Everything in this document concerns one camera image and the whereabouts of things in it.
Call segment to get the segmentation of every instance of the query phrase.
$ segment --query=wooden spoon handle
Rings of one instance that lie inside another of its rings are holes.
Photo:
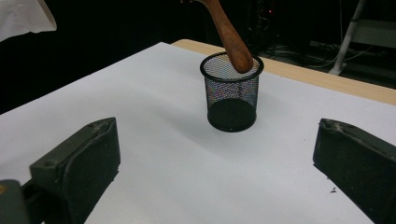
[[[233,25],[225,15],[219,0],[196,1],[204,4],[209,10],[233,68],[239,73],[248,72],[253,67],[251,54],[244,41],[235,31]]]

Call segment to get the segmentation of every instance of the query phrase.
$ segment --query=white table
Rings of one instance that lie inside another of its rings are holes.
[[[396,145],[396,106],[261,74],[256,123],[206,119],[204,54],[164,43],[0,116],[0,179],[116,117],[121,165],[86,223],[372,223],[313,166],[321,118]]]

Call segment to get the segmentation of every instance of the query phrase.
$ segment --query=wooden table edge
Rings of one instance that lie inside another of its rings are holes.
[[[172,44],[173,46],[188,49],[205,55],[224,51],[224,48],[208,45],[189,39],[181,39]],[[396,105],[396,90],[377,86],[374,84],[353,80],[322,73],[319,71],[299,67],[296,65],[281,63],[270,59],[262,58],[264,71],[301,81],[311,85],[319,86],[333,91],[359,96],[362,98],[375,100],[378,102]]]

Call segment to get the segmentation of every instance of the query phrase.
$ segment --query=black mesh cup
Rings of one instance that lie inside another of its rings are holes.
[[[262,60],[253,57],[253,67],[238,73],[226,54],[221,52],[205,58],[201,73],[205,76],[207,119],[224,132],[241,132],[256,121],[259,74],[264,68]]]

